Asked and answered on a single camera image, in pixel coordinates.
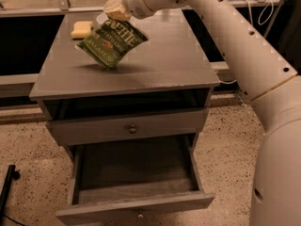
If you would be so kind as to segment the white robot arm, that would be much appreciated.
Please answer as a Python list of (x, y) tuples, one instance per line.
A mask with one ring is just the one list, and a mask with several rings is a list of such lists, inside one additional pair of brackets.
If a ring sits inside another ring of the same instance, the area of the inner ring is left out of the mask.
[(108, 0), (108, 17), (144, 19), (191, 7), (204, 23), (265, 130), (250, 226), (301, 226), (301, 76), (228, 0)]

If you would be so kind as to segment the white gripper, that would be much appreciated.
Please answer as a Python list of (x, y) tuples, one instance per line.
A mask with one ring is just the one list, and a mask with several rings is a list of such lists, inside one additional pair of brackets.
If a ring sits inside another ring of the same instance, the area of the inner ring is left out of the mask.
[(155, 14), (144, 0), (108, 0), (103, 11), (109, 19), (117, 21), (129, 21), (132, 15), (145, 19)]

